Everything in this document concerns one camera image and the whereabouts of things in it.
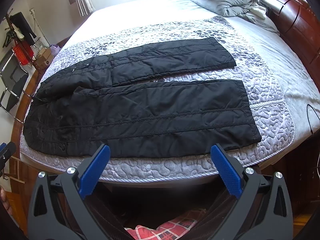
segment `quilted mattress pad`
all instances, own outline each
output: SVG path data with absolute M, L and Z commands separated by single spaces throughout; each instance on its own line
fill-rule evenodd
M 42 81 L 63 68 L 97 55 L 113 54 L 155 42 L 210 37 L 214 37 L 230 52 L 237 64 L 235 68 L 168 76 L 154 79 L 153 82 L 242 80 L 262 140 L 260 143 L 228 153 L 241 164 L 249 166 L 289 147 L 294 138 L 294 124 L 279 82 L 250 43 L 221 16 L 136 27 L 77 43 L 63 49 L 55 57 Z M 65 171 L 70 166 L 77 167 L 84 159 L 63 158 L 37 152 L 28 147 L 23 135 L 20 151 L 32 160 L 57 171 Z M 200 178 L 217 173 L 209 155 L 159 159 L 112 158 L 100 179 L 116 183 L 142 183 Z

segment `metal screw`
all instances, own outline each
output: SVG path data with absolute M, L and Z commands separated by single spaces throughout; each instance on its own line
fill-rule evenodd
M 38 174 L 39 178 L 43 178 L 44 176 L 45 176 L 45 172 L 44 171 L 39 172 L 39 174 Z
M 281 179 L 282 178 L 282 173 L 281 172 L 276 172 L 276 177 L 278 178 L 278 179 Z
M 68 174 L 74 174 L 75 171 L 76 171 L 76 168 L 74 168 L 74 167 L 70 167 L 70 168 L 67 169 L 67 173 Z
M 248 168 L 245 169 L 245 172 L 248 173 L 248 174 L 253 174 L 254 170 L 253 170 L 253 168 L 248 167 Z

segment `red basket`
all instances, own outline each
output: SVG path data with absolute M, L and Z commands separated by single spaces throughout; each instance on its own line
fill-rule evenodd
M 24 47 L 24 49 L 26 50 L 26 52 L 29 54 L 29 57 L 32 58 L 34 53 L 33 50 L 31 49 L 31 47 L 29 46 L 29 44 L 26 41 L 22 41 L 21 44 L 17 43 L 16 41 L 14 41 L 15 46 L 12 48 L 18 61 L 20 62 L 21 65 L 27 65 L 29 63 L 29 60 L 27 59 L 26 55 L 24 54 L 22 48 L 21 48 L 21 44 Z

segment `cardboard box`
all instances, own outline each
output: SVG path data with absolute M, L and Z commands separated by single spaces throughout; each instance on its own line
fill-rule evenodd
M 39 68 L 41 70 L 47 69 L 48 66 L 51 64 L 51 62 L 53 61 L 53 59 L 54 59 L 54 55 L 50 54 L 50 56 L 47 58 L 46 61 L 44 61 L 41 64 L 39 64 Z
M 38 65 L 41 65 L 43 62 L 47 60 L 47 58 L 51 55 L 51 49 L 50 48 L 42 48 L 37 57 L 36 62 Z

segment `hand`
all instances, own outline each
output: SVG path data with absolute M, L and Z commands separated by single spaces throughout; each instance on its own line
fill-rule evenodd
M 6 194 L 5 190 L 4 190 L 4 188 L 1 187 L 1 186 L 0 186 L 0 200 L 1 200 L 4 208 L 8 212 L 8 214 L 12 215 L 12 207 L 9 204 L 9 200 L 7 199 L 7 194 Z

